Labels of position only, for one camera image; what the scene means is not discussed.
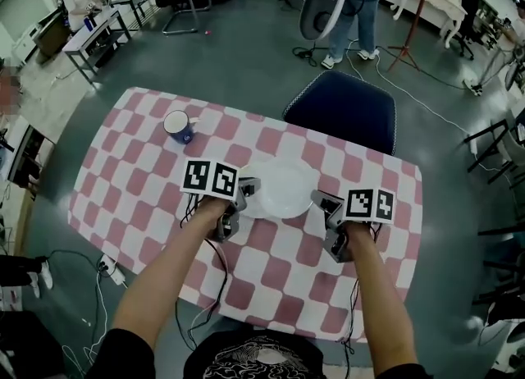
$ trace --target pink and white checkered tablecloth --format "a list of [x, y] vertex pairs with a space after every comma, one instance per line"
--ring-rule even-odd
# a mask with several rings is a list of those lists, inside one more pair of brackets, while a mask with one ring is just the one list
[[[199, 116], [194, 140], [182, 146], [162, 128], [164, 116], [183, 109]], [[419, 169], [398, 158], [325, 134], [197, 99], [128, 89], [95, 135], [71, 196], [68, 220], [87, 240], [139, 273], [176, 240], [187, 198], [179, 191], [187, 157], [238, 167], [273, 156], [300, 158], [320, 172], [319, 189], [381, 185], [397, 193], [393, 226], [377, 246], [399, 294], [410, 287], [422, 228]], [[228, 282], [219, 313], [273, 330], [341, 340], [349, 334], [353, 263], [335, 263], [322, 250], [322, 211], [312, 206], [290, 220], [240, 219], [240, 232], [222, 245]], [[220, 261], [201, 246], [182, 299], [205, 308], [224, 277]], [[353, 339], [366, 341], [357, 302]]]

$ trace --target bottle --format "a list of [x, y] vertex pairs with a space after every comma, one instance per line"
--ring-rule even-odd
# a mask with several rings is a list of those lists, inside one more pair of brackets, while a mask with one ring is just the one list
[[89, 17], [86, 16], [84, 18], [84, 24], [85, 24], [85, 27], [88, 28], [89, 32], [93, 30], [93, 25], [91, 25], [91, 20], [89, 19]]

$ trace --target black t-shirt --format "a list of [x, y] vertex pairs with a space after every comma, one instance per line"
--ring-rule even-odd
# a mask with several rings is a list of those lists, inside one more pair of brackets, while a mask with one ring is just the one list
[[[140, 377], [154, 379], [153, 351], [132, 332], [110, 330], [86, 379]], [[322, 352], [300, 336], [274, 331], [216, 332], [188, 357], [184, 378], [322, 379]], [[404, 364], [377, 379], [424, 379], [418, 364]]]

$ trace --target gray floor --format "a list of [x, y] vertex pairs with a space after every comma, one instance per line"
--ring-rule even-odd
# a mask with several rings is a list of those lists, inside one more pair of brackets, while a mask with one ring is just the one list
[[[88, 94], [66, 126], [45, 169], [28, 238], [28, 254], [49, 255], [54, 249], [84, 253], [95, 261], [100, 252], [66, 222], [69, 194], [85, 152], [103, 118], [125, 89], [140, 86], [238, 107], [275, 118], [285, 105], [321, 70], [291, 53], [294, 46], [309, 46], [299, 34], [299, 13], [281, 9], [275, 0], [232, 0], [203, 15], [203, 28], [211, 34], [164, 37], [160, 33], [168, 11], [160, 11], [103, 68], [99, 88]], [[178, 25], [189, 23], [184, 20]], [[380, 5], [377, 43], [401, 45], [408, 33], [410, 15], [399, 21]], [[352, 30], [352, 37], [357, 29]], [[445, 50], [435, 30], [423, 25], [412, 43], [421, 67], [440, 79], [460, 85], [462, 59]], [[325, 51], [316, 51], [322, 60]], [[392, 58], [381, 53], [380, 69]], [[483, 228], [514, 221], [513, 200], [505, 178], [488, 186], [488, 173], [467, 174], [473, 157], [461, 144], [463, 133], [389, 86], [370, 62], [354, 60], [369, 82], [390, 91], [398, 112], [396, 155], [418, 164], [423, 178], [423, 232], [418, 265], [406, 304], [413, 319], [418, 356], [437, 378], [481, 378], [498, 352], [504, 334], [478, 345], [482, 320], [473, 316], [471, 302], [482, 280], [486, 241], [477, 237]], [[344, 61], [337, 69], [352, 72]], [[494, 95], [481, 98], [444, 86], [414, 69], [399, 64], [388, 77], [436, 112], [467, 130], [483, 126], [502, 113]], [[80, 256], [55, 253], [51, 259], [55, 287], [43, 298], [25, 295], [34, 310], [62, 345], [69, 345], [87, 366], [82, 347], [91, 341], [95, 316], [95, 273]], [[102, 283], [110, 321], [124, 292], [111, 281]], [[188, 327], [198, 312], [182, 303], [181, 320]], [[486, 331], [491, 338], [499, 326]], [[103, 325], [98, 325], [97, 336]], [[344, 362], [337, 343], [320, 342], [326, 361]], [[188, 350], [170, 320], [157, 349], [157, 377], [181, 377]], [[370, 365], [366, 345], [356, 345], [354, 366]], [[70, 372], [75, 372], [67, 362]]]

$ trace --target white and blue mug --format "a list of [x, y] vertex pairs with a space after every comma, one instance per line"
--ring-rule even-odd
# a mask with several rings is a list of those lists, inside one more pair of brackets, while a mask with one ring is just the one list
[[184, 111], [173, 111], [164, 118], [164, 130], [180, 144], [187, 144], [194, 138], [193, 124], [198, 118], [189, 118]]

